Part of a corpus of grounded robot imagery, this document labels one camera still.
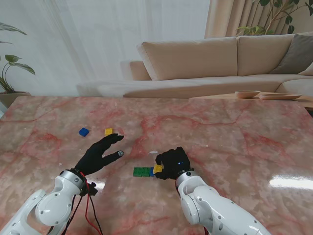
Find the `plant pot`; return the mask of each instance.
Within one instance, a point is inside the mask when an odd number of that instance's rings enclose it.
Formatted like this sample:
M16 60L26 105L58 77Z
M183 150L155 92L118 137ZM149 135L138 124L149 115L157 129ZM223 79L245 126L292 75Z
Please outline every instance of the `plant pot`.
M0 102L7 108L14 102L14 100L19 96L29 96L29 92L16 92L16 93L0 93Z

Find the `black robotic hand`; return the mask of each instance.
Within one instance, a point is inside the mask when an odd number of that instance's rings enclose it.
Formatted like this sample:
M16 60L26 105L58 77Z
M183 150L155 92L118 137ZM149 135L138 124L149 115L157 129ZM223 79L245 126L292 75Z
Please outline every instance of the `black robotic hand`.
M110 155L102 157L104 151L108 150L110 146L118 141L121 141L124 136L118 134L111 134L97 143L94 143L79 160L75 169L81 171L84 175L93 174L101 170L105 165L108 165L124 155L123 151L117 151Z
M163 180L175 180L182 173L191 169L188 156L182 147L157 155L156 164L164 166L162 172L156 173L156 177Z

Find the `beige curtain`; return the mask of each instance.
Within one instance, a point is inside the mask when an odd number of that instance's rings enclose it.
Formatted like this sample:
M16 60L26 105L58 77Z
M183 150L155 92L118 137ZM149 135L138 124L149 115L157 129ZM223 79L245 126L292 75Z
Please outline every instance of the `beige curtain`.
M258 0L211 0L205 38L236 36L236 29L241 26L267 27L268 12L269 4L262 7ZM270 27L275 34L286 34L287 29L285 18L275 21Z

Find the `gray cushion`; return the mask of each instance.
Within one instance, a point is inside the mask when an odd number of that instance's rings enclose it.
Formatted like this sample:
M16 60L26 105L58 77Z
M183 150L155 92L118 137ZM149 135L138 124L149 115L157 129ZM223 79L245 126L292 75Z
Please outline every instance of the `gray cushion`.
M313 62L313 36L296 34L287 54L270 74L298 74Z

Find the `white curtain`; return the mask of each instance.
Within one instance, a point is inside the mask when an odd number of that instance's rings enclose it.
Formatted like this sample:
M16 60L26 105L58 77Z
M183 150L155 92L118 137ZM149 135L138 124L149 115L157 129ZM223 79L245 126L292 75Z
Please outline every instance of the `white curtain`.
M121 62L140 60L142 41L203 39L209 0L1 0L5 54L24 58L36 75L13 68L8 80L33 95L79 95L76 85L122 80Z
M231 37L237 35L241 26L269 25L269 4L262 7L259 1L253 0L211 0L205 37ZM286 34L288 26L285 18L275 21L270 30L275 34Z

